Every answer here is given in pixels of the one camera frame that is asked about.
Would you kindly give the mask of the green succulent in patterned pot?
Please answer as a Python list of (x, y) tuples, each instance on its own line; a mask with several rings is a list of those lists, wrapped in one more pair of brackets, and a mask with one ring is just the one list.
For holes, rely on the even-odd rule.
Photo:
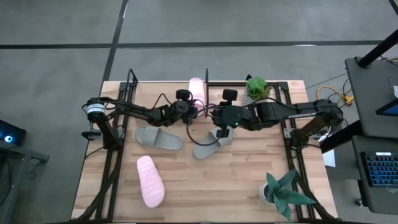
[(261, 77), (254, 77), (246, 82), (246, 88), (242, 98), (242, 105), (247, 106), (253, 102), (267, 101), (271, 86)]

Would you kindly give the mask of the teal leafy plant white pot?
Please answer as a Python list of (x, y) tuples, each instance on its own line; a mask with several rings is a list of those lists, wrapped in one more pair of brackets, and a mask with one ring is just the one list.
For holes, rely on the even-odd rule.
[(278, 213), (290, 223), (292, 223), (292, 212), (289, 204), (310, 205), (315, 203), (314, 199), (292, 190), (292, 181), (295, 179), (296, 174), (297, 171), (292, 169), (281, 179), (276, 180), (272, 174), (267, 172), (267, 183), (259, 189), (259, 198), (267, 203), (273, 203)]

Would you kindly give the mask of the black tablet with blue screen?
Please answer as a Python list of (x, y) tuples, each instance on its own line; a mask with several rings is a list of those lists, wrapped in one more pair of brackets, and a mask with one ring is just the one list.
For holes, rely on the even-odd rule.
[(398, 98), (376, 110), (377, 115), (398, 116)]

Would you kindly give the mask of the grey rubber slide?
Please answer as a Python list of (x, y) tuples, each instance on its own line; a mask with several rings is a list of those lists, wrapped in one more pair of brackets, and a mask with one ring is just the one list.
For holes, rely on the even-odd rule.
[[(207, 136), (200, 142), (200, 144), (209, 144), (212, 143), (217, 139), (217, 131), (220, 131), (221, 128), (215, 127), (212, 129)], [(216, 143), (210, 146), (198, 146), (196, 145), (193, 149), (193, 156), (196, 159), (206, 159), (210, 157), (212, 154), (220, 151), (227, 145), (230, 145), (233, 138), (234, 138), (234, 129), (228, 126), (228, 137), (227, 138), (220, 138)]]
[(140, 126), (135, 133), (138, 143), (145, 147), (154, 147), (171, 151), (179, 151), (183, 141), (179, 136), (167, 133), (157, 127)]

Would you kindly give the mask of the pink rubber slide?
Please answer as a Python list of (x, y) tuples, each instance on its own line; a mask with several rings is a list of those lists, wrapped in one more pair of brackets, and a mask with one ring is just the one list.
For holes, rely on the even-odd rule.
[(189, 81), (188, 90), (192, 93), (194, 102), (194, 107), (197, 110), (203, 109), (205, 105), (205, 91), (203, 80), (200, 78), (191, 78)]
[(145, 205), (149, 208), (158, 207), (165, 197), (165, 188), (154, 161), (150, 156), (142, 156), (136, 165)]

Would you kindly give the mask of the black device with blue light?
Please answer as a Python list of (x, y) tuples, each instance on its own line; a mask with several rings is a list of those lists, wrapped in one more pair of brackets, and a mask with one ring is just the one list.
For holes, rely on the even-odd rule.
[(18, 128), (0, 119), (0, 142), (20, 146), (26, 136), (25, 129)]

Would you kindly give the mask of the white paper sheet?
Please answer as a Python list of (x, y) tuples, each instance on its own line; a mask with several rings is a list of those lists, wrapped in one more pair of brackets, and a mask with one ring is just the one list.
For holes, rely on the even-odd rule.
[(322, 154), (324, 165), (327, 167), (336, 167), (335, 150), (332, 149)]

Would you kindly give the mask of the black slanted pole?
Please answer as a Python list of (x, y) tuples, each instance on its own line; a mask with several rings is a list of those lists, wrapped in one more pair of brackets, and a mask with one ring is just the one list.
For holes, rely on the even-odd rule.
[(396, 29), (385, 40), (368, 52), (364, 57), (357, 60), (358, 66), (361, 68), (368, 68), (373, 61), (379, 58), (383, 53), (387, 52), (396, 43), (398, 43), (398, 29)]

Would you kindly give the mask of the wooden shelf with black frame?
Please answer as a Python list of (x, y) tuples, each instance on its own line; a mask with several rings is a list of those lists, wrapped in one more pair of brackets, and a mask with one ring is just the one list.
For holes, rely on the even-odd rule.
[(188, 90), (189, 81), (144, 81), (137, 84), (133, 103), (145, 108), (156, 108), (163, 105), (170, 106), (176, 99), (176, 91)]

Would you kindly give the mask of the grey workstation cart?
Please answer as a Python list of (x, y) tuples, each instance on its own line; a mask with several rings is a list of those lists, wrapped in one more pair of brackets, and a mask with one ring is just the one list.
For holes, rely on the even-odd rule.
[(398, 156), (398, 116), (376, 114), (376, 110), (396, 98), (398, 67), (376, 60), (368, 68), (361, 68), (356, 58), (347, 58), (345, 65), (362, 130), (351, 139), (361, 177), (362, 199), (373, 213), (398, 215), (398, 187), (371, 186), (365, 158), (365, 154), (377, 152)]

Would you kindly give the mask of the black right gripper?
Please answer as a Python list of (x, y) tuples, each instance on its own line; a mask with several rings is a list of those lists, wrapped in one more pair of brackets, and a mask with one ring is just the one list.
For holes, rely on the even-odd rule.
[(236, 90), (225, 89), (223, 90), (221, 101), (218, 108), (212, 111), (213, 124), (220, 128), (217, 130), (217, 138), (227, 138), (229, 136), (228, 126), (234, 126), (238, 121), (238, 110), (232, 106), (232, 102), (236, 101), (238, 92)]

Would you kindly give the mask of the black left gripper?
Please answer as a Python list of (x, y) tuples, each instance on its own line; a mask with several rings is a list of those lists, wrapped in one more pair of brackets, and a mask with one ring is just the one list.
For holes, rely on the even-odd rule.
[[(167, 109), (167, 116), (171, 124), (174, 124), (178, 120), (182, 119), (186, 123), (187, 114), (193, 110), (198, 110), (197, 104), (192, 104), (192, 94), (185, 89), (179, 89), (176, 91), (176, 101), (170, 105)], [(194, 113), (189, 117), (188, 121), (192, 122), (196, 119), (198, 113)]]

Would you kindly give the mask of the grey metal stand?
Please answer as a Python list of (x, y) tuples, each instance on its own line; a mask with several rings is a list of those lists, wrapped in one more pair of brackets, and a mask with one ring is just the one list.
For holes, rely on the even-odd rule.
[(18, 147), (0, 147), (0, 224), (10, 224), (16, 200), (24, 180), (28, 174), (32, 159), (38, 164), (49, 160), (48, 154), (34, 152)]

